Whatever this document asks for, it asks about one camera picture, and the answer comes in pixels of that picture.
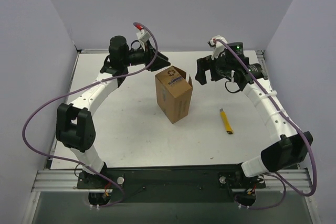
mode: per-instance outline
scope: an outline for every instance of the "gray wall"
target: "gray wall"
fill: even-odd
[[[221,34],[265,49],[292,0],[51,0],[79,49],[107,49],[114,35],[155,32],[161,50],[208,50]]]
[[[323,223],[336,218],[335,41],[336,0],[293,0],[266,50],[280,100],[294,121],[314,136],[316,199]]]
[[[76,58],[50,0],[0,0],[0,222],[20,223],[44,159],[23,143],[21,129],[43,102],[64,93]],[[56,104],[33,120],[28,139],[47,151]]]

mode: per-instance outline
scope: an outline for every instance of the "cardboard box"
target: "cardboard box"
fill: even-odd
[[[157,104],[172,123],[188,115],[193,84],[185,71],[171,66],[155,76],[155,85]]]

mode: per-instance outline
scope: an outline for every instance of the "tabletop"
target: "tabletop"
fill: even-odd
[[[250,63],[257,63],[254,51],[245,51]],[[193,78],[188,116],[172,124],[156,103],[155,74],[144,71],[127,77],[93,116],[95,147],[108,167],[236,164],[260,154],[269,145],[269,134],[258,112],[243,94],[230,94],[225,80],[202,86],[195,79],[196,60],[210,52],[163,52],[170,63]],[[92,83],[107,54],[80,54],[71,91]],[[129,67],[129,72],[143,66]],[[237,85],[228,84],[232,90]],[[79,97],[69,97],[71,102]],[[234,130],[228,135],[219,110],[223,108]],[[55,155],[75,155],[57,143]],[[74,168],[75,163],[53,160],[51,169]]]

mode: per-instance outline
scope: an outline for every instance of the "purple cable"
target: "purple cable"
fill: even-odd
[[[274,205],[271,205],[271,206],[268,206],[268,207],[247,207],[247,206],[244,206],[242,204],[240,204],[238,201],[237,201],[237,195],[235,196],[234,200],[235,202],[237,202],[240,206],[242,206],[243,208],[246,208],[248,210],[267,210],[267,209],[270,209],[270,208],[274,208],[274,207],[278,207],[280,206],[280,204],[285,200],[285,197],[286,197],[286,185],[285,183],[280,179],[278,178],[277,176],[274,176],[272,174],[265,174],[265,176],[270,176],[270,177],[274,177],[274,178],[277,178],[278,180],[280,180],[280,182],[282,183],[282,185],[284,186],[283,188],[283,193],[282,193],[282,198],[281,200],[278,202],[278,203],[275,203]]]
[[[97,175],[100,176],[101,178],[107,180],[108,182],[110,182],[111,184],[113,184],[114,186],[116,186],[116,188],[117,188],[119,191],[122,192],[122,198],[121,198],[121,199],[119,199],[119,200],[117,200],[117,201],[115,201],[115,202],[111,202],[111,203],[109,203],[109,204],[106,204],[106,205],[104,205],[104,206],[100,206],[100,207],[110,207],[110,206],[113,206],[113,205],[115,205],[115,204],[117,204],[117,203],[122,202],[122,201],[124,200],[124,198],[125,198],[125,192],[122,190],[122,188],[121,188],[116,182],[114,182],[113,180],[109,179],[108,177],[102,175],[101,173],[97,172],[96,170],[92,169],[91,167],[87,166],[87,165],[84,164],[83,162],[80,162],[80,161],[75,160],[75,159],[72,159],[72,158],[66,158],[66,157],[60,157],[60,156],[51,155],[51,154],[44,153],[44,152],[41,152],[41,151],[35,149],[35,148],[32,147],[32,146],[29,144],[29,142],[27,141],[27,138],[26,138],[26,129],[27,129],[28,124],[29,124],[30,121],[32,120],[32,118],[33,118],[33,117],[34,117],[34,116],[35,116],[41,109],[43,109],[43,108],[46,107],[47,105],[49,105],[49,104],[51,104],[51,103],[53,103],[53,102],[55,102],[55,101],[57,101],[57,100],[59,100],[59,99],[65,98],[65,97],[67,97],[67,96],[69,96],[69,95],[72,95],[72,94],[76,94],[76,93],[78,93],[78,92],[80,92],[80,91],[83,91],[83,90],[85,90],[85,89],[89,89],[89,88],[91,88],[91,87],[93,87],[93,86],[96,86],[96,85],[100,84],[101,82],[104,82],[104,81],[111,81],[111,80],[116,79],[116,78],[124,78],[124,77],[128,77],[128,76],[133,76],[133,75],[135,75],[135,74],[138,74],[138,73],[140,73],[140,72],[142,72],[142,71],[148,69],[148,68],[155,62],[155,60],[156,60],[156,58],[157,58],[157,56],[158,56],[158,53],[157,53],[157,52],[158,52],[157,41],[156,41],[154,35],[152,34],[152,32],[151,32],[147,27],[145,27],[144,25],[142,25],[141,23],[138,23],[138,22],[134,22],[133,25],[134,25],[135,27],[136,27],[137,25],[140,25],[140,26],[143,27],[145,30],[147,30],[148,33],[149,33],[149,34],[152,36],[152,38],[153,38],[153,41],[154,41],[154,44],[155,44],[155,54],[154,54],[153,59],[151,60],[151,62],[150,62],[147,66],[145,66],[144,68],[142,68],[142,69],[140,69],[140,70],[138,70],[138,71],[136,71],[136,72],[128,73],[128,74],[123,74],[123,75],[121,75],[121,76],[113,76],[113,77],[110,77],[110,78],[106,78],[106,79],[103,79],[103,80],[101,80],[101,81],[94,82],[94,83],[92,83],[92,84],[90,84],[90,85],[87,85],[87,86],[85,86],[85,87],[83,87],[83,88],[80,88],[80,89],[78,89],[78,90],[75,90],[75,91],[72,91],[72,92],[69,92],[69,93],[60,95],[59,97],[56,97],[56,98],[53,98],[53,99],[51,99],[50,101],[48,101],[48,102],[42,104],[37,110],[35,110],[35,111],[28,117],[27,121],[25,122],[25,124],[24,124],[24,126],[23,126],[23,128],[22,128],[22,139],[23,139],[23,142],[24,142],[24,143],[27,145],[27,147],[28,147],[29,149],[31,149],[33,152],[36,152],[37,154],[40,154],[40,155],[42,155],[42,156],[52,157],[52,158],[55,158],[55,159],[60,159],[60,160],[65,160],[65,161],[70,161],[70,162],[74,162],[74,163],[76,163],[76,164],[82,165],[82,166],[86,167],[88,170],[92,171],[93,173],[97,174]]]
[[[251,74],[251,72],[249,71],[249,69],[247,68],[247,66],[243,63],[243,61],[239,58],[239,56],[231,49],[231,47],[229,47],[225,42],[223,42],[220,39],[216,40],[219,43],[222,43],[227,50],[230,51],[231,54],[233,54],[233,56],[238,60],[238,62],[241,64],[241,66],[246,70],[246,72],[248,73],[248,75],[252,78],[252,80],[254,80],[254,82],[260,87],[260,89],[263,91],[264,94],[268,94],[268,92],[266,91],[266,89],[260,84],[260,82],[253,76],[253,74]],[[298,134],[301,136],[302,140],[304,141],[307,150],[308,150],[308,154],[309,154],[309,158],[310,158],[310,162],[311,162],[311,166],[312,166],[312,171],[313,171],[313,182],[312,182],[312,188],[311,191],[309,193],[303,193],[301,192],[298,188],[296,188],[295,186],[293,186],[291,183],[289,183],[285,178],[283,178],[280,174],[277,174],[279,176],[279,178],[285,182],[288,186],[290,186],[294,191],[296,191],[298,194],[302,195],[302,196],[312,196],[315,191],[316,191],[316,187],[317,187],[317,171],[316,171],[316,162],[315,162],[315,158],[313,155],[313,151],[311,150],[310,144],[306,138],[306,136],[303,134],[302,130],[300,128],[298,128],[292,121],[291,119],[289,119],[282,111],[280,111],[280,107],[278,106],[278,104],[275,102],[275,100],[268,95],[267,96],[269,98],[269,100],[272,102],[272,104],[274,105],[274,107],[277,109],[277,111],[279,112],[279,114],[298,132]]]

